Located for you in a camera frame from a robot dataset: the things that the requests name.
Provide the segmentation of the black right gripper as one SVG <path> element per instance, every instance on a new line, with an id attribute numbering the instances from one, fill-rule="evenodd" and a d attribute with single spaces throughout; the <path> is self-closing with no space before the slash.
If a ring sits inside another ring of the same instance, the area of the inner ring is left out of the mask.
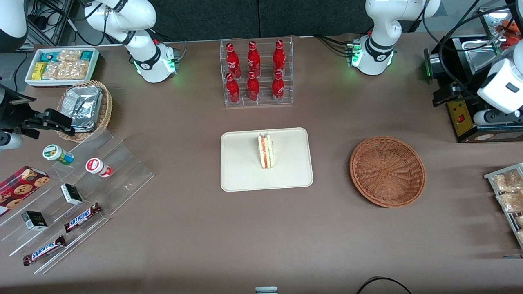
<path id="1" fill-rule="evenodd" d="M 1 87 L 0 127 L 4 132 L 20 133 L 32 139 L 39 139 L 39 127 L 43 130 L 54 130 L 74 136 L 72 119 L 54 109 L 46 109 L 38 116 L 29 103 L 37 99 L 20 94 L 10 88 Z"/>

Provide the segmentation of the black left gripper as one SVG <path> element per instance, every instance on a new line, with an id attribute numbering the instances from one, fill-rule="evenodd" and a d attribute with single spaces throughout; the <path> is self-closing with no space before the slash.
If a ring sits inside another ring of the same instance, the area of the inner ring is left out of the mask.
<path id="1" fill-rule="evenodd" d="M 473 104 L 484 104 L 485 100 L 478 95 L 478 90 L 483 85 L 485 80 L 471 80 L 463 84 L 463 91 L 461 87 L 456 84 L 443 85 L 437 91 L 433 92 L 433 107 L 439 107 L 448 102 L 456 102 L 463 100 Z"/>

